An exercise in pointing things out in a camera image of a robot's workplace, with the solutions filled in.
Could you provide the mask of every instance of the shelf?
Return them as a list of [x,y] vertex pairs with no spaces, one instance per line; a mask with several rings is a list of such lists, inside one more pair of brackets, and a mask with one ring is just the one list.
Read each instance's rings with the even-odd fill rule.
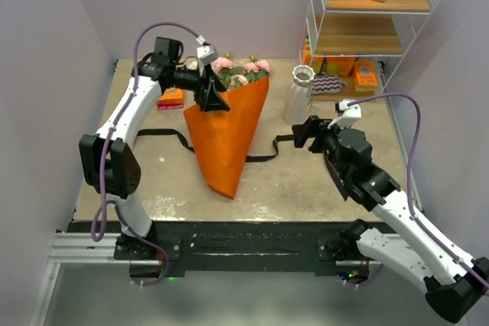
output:
[[[316,16],[321,24],[322,15]],[[326,14],[316,56],[402,56],[404,49],[390,15]]]
[[417,13],[428,15],[431,7],[428,0],[328,0],[327,11],[362,11],[383,13]]
[[374,92],[357,92],[353,84],[353,78],[350,76],[340,76],[340,78],[348,83],[348,87],[343,87],[340,93],[322,93],[321,95],[311,95],[311,102],[337,102],[345,98],[360,99],[374,95]]

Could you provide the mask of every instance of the orange paper cone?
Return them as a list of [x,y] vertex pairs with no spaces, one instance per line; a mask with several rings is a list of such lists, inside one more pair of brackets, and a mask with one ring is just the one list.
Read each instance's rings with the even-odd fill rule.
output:
[[210,188],[233,199],[268,93],[268,77],[221,94],[230,111],[185,110],[197,161]]

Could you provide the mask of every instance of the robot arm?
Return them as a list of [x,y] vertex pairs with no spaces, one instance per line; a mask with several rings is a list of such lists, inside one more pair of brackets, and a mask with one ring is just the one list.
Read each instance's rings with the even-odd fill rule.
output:
[[351,129],[361,118],[361,109],[348,107],[349,102],[336,105],[335,120],[311,116],[305,124],[293,126],[295,146],[303,147],[314,137],[309,150],[323,154],[343,198],[351,197],[373,212],[402,240],[391,240],[358,220],[329,249],[338,260],[347,253],[360,253],[381,261],[423,291],[429,305],[445,320],[458,322],[487,291],[472,273],[489,279],[489,260],[475,259],[456,246],[417,208],[412,214],[400,185],[372,162],[372,146],[365,134]]
[[[86,183],[101,192],[99,167],[101,159],[105,159],[107,199],[118,203],[125,221],[142,237],[148,234],[152,220],[144,210],[137,191],[141,168],[132,147],[147,113],[154,108],[165,89],[171,87],[193,91],[201,111],[229,111],[229,106],[219,95],[226,88],[210,66],[217,58],[217,52],[205,41],[201,44],[197,49],[200,68],[189,70],[185,66],[178,67],[183,45],[177,40],[158,37],[154,52],[138,63],[138,87],[133,70],[133,78],[111,117],[95,135],[83,135],[79,142]],[[102,147],[109,135],[108,156],[102,157]],[[127,228],[122,228],[122,231],[131,235]]]

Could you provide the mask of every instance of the zigzag patterned fabric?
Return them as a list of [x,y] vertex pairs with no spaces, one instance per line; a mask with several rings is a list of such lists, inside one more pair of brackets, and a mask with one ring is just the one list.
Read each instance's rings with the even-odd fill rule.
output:
[[338,76],[325,75],[317,76],[313,82],[313,94],[320,95],[322,93],[340,93],[343,85],[348,87],[348,83],[342,81]]

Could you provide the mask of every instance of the black strap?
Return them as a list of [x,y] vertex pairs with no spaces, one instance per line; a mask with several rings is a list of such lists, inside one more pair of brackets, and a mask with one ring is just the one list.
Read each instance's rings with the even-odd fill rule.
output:
[[[145,136],[152,136],[152,137],[159,137],[159,136],[170,136],[170,135],[176,135],[178,137],[178,140],[180,140],[180,143],[188,150],[191,152],[195,153],[195,150],[193,147],[189,145],[189,142],[187,139],[183,136],[182,133],[175,129],[143,129],[139,130],[138,136],[139,137],[145,137]],[[269,160],[272,160],[275,158],[278,153],[278,144],[281,141],[293,141],[293,135],[277,135],[272,141],[272,145],[274,146],[275,154],[272,154],[270,156],[247,156],[246,157],[246,162],[248,163],[255,163],[255,162],[267,162]]]

